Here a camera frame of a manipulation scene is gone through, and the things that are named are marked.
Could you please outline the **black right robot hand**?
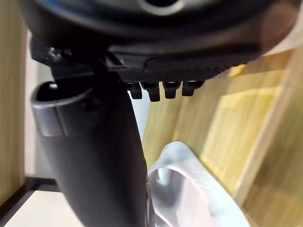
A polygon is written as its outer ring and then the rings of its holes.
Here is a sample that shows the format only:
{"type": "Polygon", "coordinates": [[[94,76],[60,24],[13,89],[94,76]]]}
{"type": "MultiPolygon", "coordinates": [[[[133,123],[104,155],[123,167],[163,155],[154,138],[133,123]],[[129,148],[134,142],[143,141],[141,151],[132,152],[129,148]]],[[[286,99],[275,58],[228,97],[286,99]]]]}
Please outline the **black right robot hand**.
{"type": "Polygon", "coordinates": [[[279,44],[300,0],[21,0],[32,59],[52,71],[31,107],[55,179],[86,227],[153,227],[131,99],[192,96],[279,44]]]}

